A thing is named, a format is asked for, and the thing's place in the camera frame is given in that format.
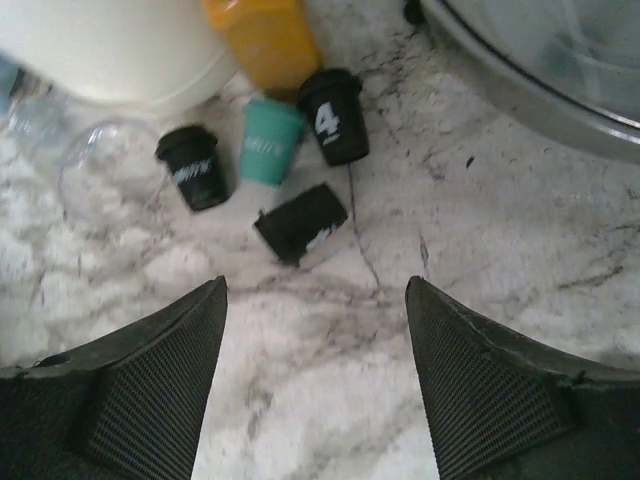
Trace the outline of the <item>stainless steel pan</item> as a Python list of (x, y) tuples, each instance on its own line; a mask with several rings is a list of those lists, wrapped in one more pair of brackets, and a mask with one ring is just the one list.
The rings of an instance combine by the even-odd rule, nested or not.
[(526, 126), (639, 161), (636, 1), (424, 1), (480, 91)]

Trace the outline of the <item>clear plastic cup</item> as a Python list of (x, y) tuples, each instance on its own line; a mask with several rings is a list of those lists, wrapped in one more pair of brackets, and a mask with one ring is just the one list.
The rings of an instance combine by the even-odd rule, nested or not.
[(154, 208), (167, 178), (155, 157), (158, 131), (133, 118), (112, 117), (79, 133), (62, 155), (60, 200), (71, 219), (120, 230)]

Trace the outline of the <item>white thermos jug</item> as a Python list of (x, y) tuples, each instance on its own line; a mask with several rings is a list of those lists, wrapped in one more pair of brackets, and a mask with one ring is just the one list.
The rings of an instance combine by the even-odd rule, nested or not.
[(1, 53), (79, 99), (149, 116), (205, 102), (240, 69), (199, 1), (4, 1)]

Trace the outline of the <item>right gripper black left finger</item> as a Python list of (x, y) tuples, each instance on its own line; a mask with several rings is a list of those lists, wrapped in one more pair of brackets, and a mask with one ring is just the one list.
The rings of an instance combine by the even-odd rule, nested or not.
[(227, 307), (217, 277), (94, 341), (3, 368), (2, 477), (190, 478)]

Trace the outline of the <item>black coffee capsule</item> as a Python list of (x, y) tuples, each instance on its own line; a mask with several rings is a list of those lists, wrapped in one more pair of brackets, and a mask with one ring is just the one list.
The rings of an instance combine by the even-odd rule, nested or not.
[(300, 260), (336, 232), (348, 213), (327, 183), (315, 185), (275, 209), (260, 212), (253, 227), (284, 265)]
[(157, 144), (156, 158), (166, 164), (192, 212), (218, 206), (230, 198), (217, 144), (216, 136), (201, 125), (172, 130)]
[(361, 91), (360, 79), (344, 68), (314, 73), (298, 90), (297, 106), (330, 166), (349, 164), (369, 154)]

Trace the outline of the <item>green coffee capsule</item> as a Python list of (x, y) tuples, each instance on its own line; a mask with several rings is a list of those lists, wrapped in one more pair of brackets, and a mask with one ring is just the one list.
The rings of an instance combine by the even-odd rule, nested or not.
[(293, 106), (264, 97), (252, 98), (244, 105), (243, 112), (246, 122), (240, 176), (280, 186), (296, 154), (304, 117)]

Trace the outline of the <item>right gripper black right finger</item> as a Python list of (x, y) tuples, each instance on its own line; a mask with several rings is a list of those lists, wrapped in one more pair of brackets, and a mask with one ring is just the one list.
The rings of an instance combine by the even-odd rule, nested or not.
[(443, 479), (635, 479), (639, 375), (549, 347), (412, 277), (405, 302)]

